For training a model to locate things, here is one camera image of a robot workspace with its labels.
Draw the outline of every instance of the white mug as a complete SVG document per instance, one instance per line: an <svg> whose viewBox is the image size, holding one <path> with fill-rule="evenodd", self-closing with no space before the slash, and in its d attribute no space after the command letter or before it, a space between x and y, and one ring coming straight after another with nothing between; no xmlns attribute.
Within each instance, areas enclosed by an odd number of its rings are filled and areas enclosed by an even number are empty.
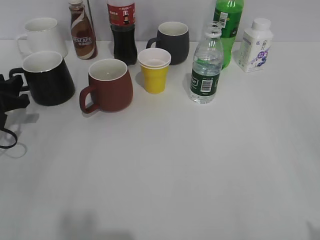
<svg viewBox="0 0 320 240"><path fill-rule="evenodd" d="M25 34L16 38L18 49L23 56L42 51L54 51L67 56L66 42L58 30L58 21L51 17L32 19L24 25ZM22 51L19 40L27 40L29 50Z"/></svg>

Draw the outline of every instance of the plastic bottle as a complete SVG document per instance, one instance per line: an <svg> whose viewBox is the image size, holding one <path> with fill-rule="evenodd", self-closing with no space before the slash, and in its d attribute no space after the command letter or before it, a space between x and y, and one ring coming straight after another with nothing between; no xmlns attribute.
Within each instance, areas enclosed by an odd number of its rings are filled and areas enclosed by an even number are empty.
<svg viewBox="0 0 320 240"><path fill-rule="evenodd" d="M221 41L224 52L222 68L226 68L231 61L231 51L236 40L244 5L244 0L216 1L213 20L220 22L222 25Z"/></svg>
<svg viewBox="0 0 320 240"><path fill-rule="evenodd" d="M210 103L217 91L224 61L221 34L219 22L210 23L194 53L189 98L198 104Z"/></svg>
<svg viewBox="0 0 320 240"><path fill-rule="evenodd" d="M135 2L133 0L108 0L107 6L114 39L114 58L127 65L135 65L138 54L135 42Z"/></svg>
<svg viewBox="0 0 320 240"><path fill-rule="evenodd" d="M69 0L71 35L78 58L93 59L98 55L96 36L82 0Z"/></svg>
<svg viewBox="0 0 320 240"><path fill-rule="evenodd" d="M244 31L237 64L245 73L264 69L274 37L270 26L270 20L256 18Z"/></svg>

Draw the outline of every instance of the barcode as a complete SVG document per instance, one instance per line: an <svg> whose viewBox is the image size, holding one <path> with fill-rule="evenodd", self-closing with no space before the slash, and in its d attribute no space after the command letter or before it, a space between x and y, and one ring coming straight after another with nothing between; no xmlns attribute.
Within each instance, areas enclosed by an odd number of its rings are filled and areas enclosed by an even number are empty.
<svg viewBox="0 0 320 240"><path fill-rule="evenodd" d="M213 82L214 81L212 81L212 80L211 81L202 80L201 92L210 93Z"/></svg>
<svg viewBox="0 0 320 240"><path fill-rule="evenodd" d="M220 14L220 23L222 24L222 27L225 28L227 24L227 19L228 19L228 13L221 12Z"/></svg>

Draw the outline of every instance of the mug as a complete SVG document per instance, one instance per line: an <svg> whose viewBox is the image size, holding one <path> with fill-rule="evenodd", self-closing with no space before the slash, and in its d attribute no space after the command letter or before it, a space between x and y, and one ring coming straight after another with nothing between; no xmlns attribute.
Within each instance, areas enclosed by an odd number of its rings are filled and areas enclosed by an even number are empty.
<svg viewBox="0 0 320 240"><path fill-rule="evenodd" d="M158 28L157 37L150 39L146 48L151 48L154 42L156 48L164 49L171 54L171 65L181 64L189 55L188 26L178 21L164 22Z"/></svg>
<svg viewBox="0 0 320 240"><path fill-rule="evenodd" d="M80 93L82 112L90 114L100 109L118 112L128 107L133 99L133 85L127 65L118 59L103 59L93 63L88 71L89 86ZM86 107L91 94L93 104Z"/></svg>
<svg viewBox="0 0 320 240"><path fill-rule="evenodd" d="M42 51L54 51L67 56L66 42L58 30L58 21L51 17L32 19L24 25L25 34L16 38L19 52L23 56ZM27 40L28 52L22 51L19 40Z"/></svg>
<svg viewBox="0 0 320 240"><path fill-rule="evenodd" d="M32 53L23 60L22 67L10 70L10 78L14 74L24 74L27 86L21 90L30 90L34 101L40 105L62 104L76 91L64 58L55 51Z"/></svg>

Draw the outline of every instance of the green soda bottle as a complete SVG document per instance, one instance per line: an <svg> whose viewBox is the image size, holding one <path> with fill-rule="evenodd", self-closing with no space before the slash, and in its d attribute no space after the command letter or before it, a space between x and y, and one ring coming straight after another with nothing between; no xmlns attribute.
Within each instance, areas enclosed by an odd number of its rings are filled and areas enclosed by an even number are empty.
<svg viewBox="0 0 320 240"><path fill-rule="evenodd" d="M224 60L222 68L226 68L231 60L231 50L236 40L241 14L245 0L217 0L214 11L214 21L222 24L221 42Z"/></svg>

